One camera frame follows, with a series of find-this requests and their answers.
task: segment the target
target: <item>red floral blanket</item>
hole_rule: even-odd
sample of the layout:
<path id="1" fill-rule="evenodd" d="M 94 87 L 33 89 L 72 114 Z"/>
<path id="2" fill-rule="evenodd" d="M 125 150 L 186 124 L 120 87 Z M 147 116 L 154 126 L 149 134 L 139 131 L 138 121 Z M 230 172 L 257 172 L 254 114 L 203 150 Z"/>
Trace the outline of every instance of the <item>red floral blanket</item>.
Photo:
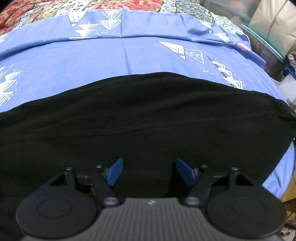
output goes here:
<path id="1" fill-rule="evenodd" d="M 67 12 L 124 7 L 158 12 L 162 3 L 163 0 L 14 0 L 0 13 L 0 35 L 16 27 Z"/>

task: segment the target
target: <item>screw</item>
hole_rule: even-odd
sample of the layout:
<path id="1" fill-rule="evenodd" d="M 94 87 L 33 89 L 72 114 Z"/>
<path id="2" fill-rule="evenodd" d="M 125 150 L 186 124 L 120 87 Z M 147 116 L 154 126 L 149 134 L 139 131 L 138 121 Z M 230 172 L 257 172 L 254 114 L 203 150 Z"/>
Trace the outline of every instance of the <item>screw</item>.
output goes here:
<path id="1" fill-rule="evenodd" d="M 98 169 L 102 169 L 102 168 L 103 168 L 103 165 L 98 164 L 98 165 L 96 165 L 96 168 L 98 168 Z"/>
<path id="2" fill-rule="evenodd" d="M 107 206 L 113 206 L 118 204 L 118 199 L 116 197 L 106 197 L 104 199 L 104 204 L 106 204 Z"/>
<path id="3" fill-rule="evenodd" d="M 201 174 L 201 172 L 199 171 L 199 169 L 198 168 L 194 168 L 193 170 L 194 170 L 195 177 L 199 177 L 200 174 Z"/>
<path id="4" fill-rule="evenodd" d="M 198 197 L 187 197 L 185 199 L 185 202 L 187 205 L 194 206 L 194 205 L 198 205 L 200 203 L 200 200 Z"/>

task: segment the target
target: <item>black disc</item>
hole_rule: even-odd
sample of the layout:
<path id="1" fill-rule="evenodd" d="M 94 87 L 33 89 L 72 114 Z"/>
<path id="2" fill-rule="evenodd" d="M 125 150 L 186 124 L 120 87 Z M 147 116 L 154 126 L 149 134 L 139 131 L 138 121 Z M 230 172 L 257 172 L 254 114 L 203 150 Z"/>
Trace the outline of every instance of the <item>black disc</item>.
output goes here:
<path id="1" fill-rule="evenodd" d="M 73 236 L 92 224 L 97 207 L 78 191 L 63 197 L 29 196 L 17 208 L 21 229 L 30 236 L 58 239 Z"/>
<path id="2" fill-rule="evenodd" d="M 286 210 L 275 197 L 217 196 L 209 201 L 207 215 L 222 232 L 258 239 L 275 234 L 282 228 Z"/>

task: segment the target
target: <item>black fabric cover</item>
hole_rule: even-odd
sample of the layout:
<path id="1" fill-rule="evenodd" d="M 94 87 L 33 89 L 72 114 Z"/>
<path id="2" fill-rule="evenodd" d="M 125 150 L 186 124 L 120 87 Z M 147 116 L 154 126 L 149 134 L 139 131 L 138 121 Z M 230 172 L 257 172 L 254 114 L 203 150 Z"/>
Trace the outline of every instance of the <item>black fabric cover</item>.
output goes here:
<path id="1" fill-rule="evenodd" d="M 161 197 L 177 157 L 239 167 L 259 183 L 296 133 L 282 100 L 173 73 L 114 77 L 0 114 L 0 240 L 15 240 L 19 201 L 67 166 L 124 171 L 115 192 Z"/>
<path id="2" fill-rule="evenodd" d="M 0 1 L 0 13 L 4 10 L 4 8 L 6 8 L 10 3 L 12 2 L 12 0 L 1 0 Z"/>

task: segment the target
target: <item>bed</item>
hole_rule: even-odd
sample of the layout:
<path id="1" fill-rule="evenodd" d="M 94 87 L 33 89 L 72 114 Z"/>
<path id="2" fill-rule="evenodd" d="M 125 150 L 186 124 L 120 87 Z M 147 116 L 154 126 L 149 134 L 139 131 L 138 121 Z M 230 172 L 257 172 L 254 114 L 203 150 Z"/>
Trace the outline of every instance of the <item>bed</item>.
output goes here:
<path id="1" fill-rule="evenodd" d="M 109 77 L 152 72 L 174 72 L 285 101 L 264 66 L 246 35 L 187 14 L 69 12 L 0 36 L 0 112 Z M 291 144 L 264 182 L 276 197 L 287 189 L 294 161 Z"/>

